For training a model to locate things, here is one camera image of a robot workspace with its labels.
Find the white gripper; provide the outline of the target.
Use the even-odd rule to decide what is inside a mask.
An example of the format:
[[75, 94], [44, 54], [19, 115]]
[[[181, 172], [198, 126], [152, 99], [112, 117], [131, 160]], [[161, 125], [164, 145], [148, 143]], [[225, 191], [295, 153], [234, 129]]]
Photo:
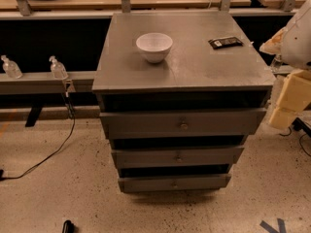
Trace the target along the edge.
[[269, 125], [276, 129], [288, 128], [311, 104], [311, 72], [294, 70], [284, 79], [277, 106], [269, 119]]

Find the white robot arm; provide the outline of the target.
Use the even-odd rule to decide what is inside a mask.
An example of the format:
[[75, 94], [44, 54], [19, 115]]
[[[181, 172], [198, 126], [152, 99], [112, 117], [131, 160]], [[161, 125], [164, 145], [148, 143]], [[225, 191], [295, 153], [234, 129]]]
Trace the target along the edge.
[[259, 50], [279, 55], [281, 62], [294, 68], [285, 78], [269, 124], [289, 127], [311, 103], [311, 0], [307, 0]]

